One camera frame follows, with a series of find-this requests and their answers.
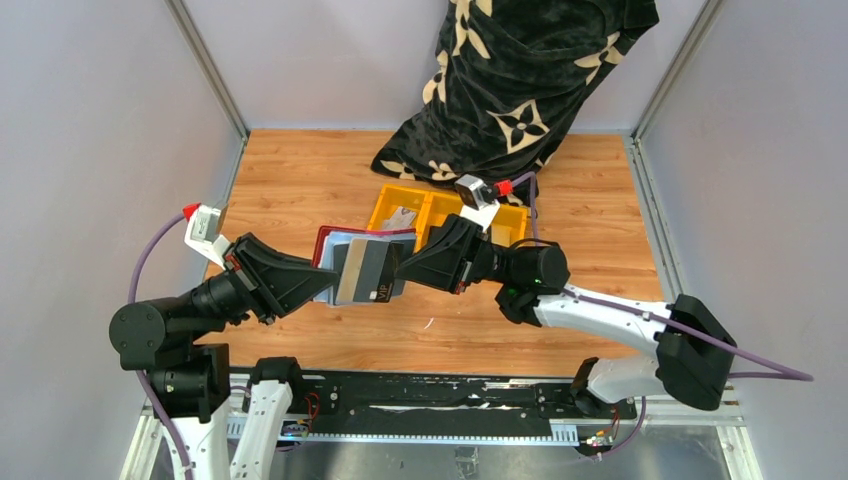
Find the yellow bin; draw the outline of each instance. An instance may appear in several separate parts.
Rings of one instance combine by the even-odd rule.
[[[427,244],[432,227],[441,226],[451,213],[459,214],[462,209],[462,200],[455,193],[432,192],[386,184],[380,191],[377,206],[368,222],[368,230],[379,230],[383,221],[388,220],[398,207],[416,212],[415,234],[418,240],[415,242],[415,250],[418,251]],[[508,247],[523,239],[527,229],[528,214],[529,209],[525,207],[501,205],[490,230],[492,242]]]

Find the white wall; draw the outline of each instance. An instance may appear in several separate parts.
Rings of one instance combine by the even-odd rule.
[[[644,141],[687,290],[743,348],[816,376],[737,382],[769,480],[848,470],[846,16],[727,0]]]
[[[630,131],[703,0],[661,21],[586,102],[575,131]],[[251,128],[389,128],[422,106],[448,0],[187,0]]]
[[[116,478],[142,403],[108,339],[135,259],[240,147],[162,1],[3,2],[3,478]],[[165,239],[142,296],[200,279]]]

